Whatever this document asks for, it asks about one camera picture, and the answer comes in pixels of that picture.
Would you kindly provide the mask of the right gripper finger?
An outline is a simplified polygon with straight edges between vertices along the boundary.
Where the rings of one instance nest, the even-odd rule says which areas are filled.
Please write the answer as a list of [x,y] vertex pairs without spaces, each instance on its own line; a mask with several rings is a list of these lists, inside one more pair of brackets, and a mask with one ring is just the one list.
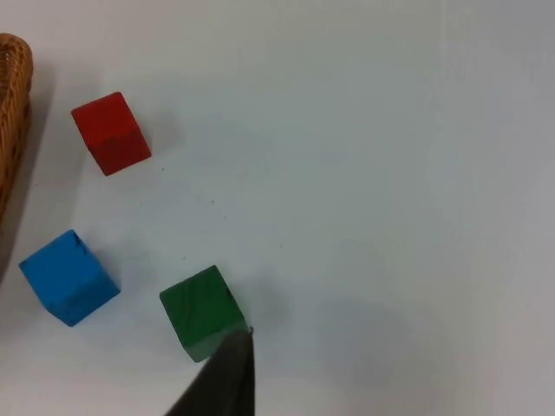
[[201,368],[167,416],[255,414],[255,358],[252,331],[229,334]]

